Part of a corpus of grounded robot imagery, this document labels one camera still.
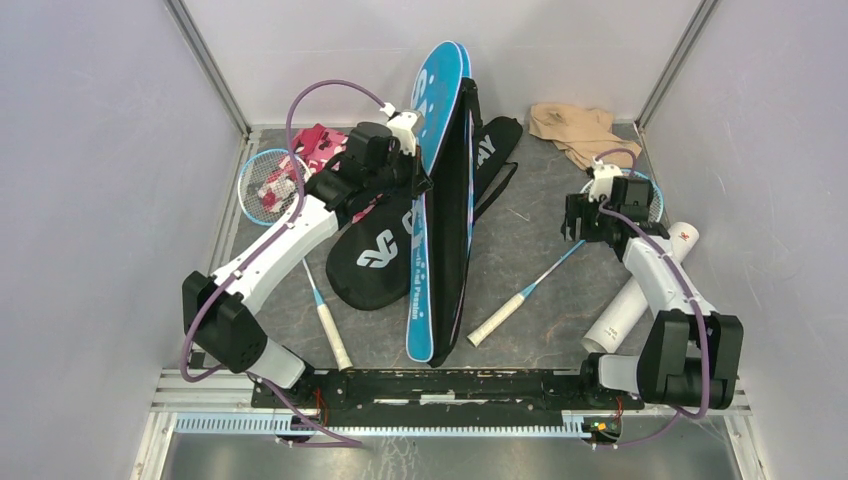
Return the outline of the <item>blue Sport racket cover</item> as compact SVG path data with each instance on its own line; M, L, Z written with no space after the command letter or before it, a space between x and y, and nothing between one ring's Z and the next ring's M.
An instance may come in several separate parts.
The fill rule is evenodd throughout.
M431 368L453 350L465 297L474 224L478 87L464 46L438 44L414 82L423 116L416 138L423 179L413 182L408 357Z

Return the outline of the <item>black Crossway racket cover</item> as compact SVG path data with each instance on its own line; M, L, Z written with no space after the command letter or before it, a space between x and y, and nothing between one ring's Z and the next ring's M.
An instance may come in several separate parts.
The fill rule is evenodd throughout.
M474 135L474 218L498 199L517 171L508 160L523 127L499 116ZM330 250L325 273L334 293L362 311L382 309L410 290L412 199L394 194L379 199L364 217L348 227Z

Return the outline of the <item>white shuttlecock tube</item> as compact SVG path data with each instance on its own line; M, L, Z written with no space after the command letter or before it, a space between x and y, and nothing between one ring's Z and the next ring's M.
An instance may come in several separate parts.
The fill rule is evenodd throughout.
M678 261L686 258L700 238L698 229L686 222L672 224L669 234ZM648 309L643 291L631 278L584 335L582 347L589 353L615 353Z

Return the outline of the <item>blue frame badminton racket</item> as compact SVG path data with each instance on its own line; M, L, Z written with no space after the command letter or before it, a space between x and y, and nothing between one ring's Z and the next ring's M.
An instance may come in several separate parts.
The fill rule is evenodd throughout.
M241 167L237 188L245 216L253 223L270 227L294 205L298 196L296 175L306 182L315 172L297 155L281 148L253 155ZM315 299L316 311L340 371L353 367L336 323L305 259L301 261Z

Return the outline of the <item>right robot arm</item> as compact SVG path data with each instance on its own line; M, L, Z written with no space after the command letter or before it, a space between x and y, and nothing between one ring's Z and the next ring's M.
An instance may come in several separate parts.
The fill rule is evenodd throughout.
M597 177L588 192L566 197L564 238L607 244L654 315L640 355L590 354L577 392L591 408L606 406L620 391L697 418L731 405L744 329L693 285L672 254L670 232L652 218L654 201L650 180L624 175Z

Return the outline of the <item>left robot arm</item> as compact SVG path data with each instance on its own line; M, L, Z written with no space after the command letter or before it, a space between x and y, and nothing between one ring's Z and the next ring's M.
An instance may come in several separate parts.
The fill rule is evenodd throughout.
M182 284L184 349L197 345L233 373L251 373L276 385L290 407L314 394L308 363L272 340L256 316L277 285L315 247L373 200L408 191L421 169L419 121L402 112L386 123L361 122L321 168L312 170L293 149L262 152L273 174L278 216L242 253L211 274L190 273Z

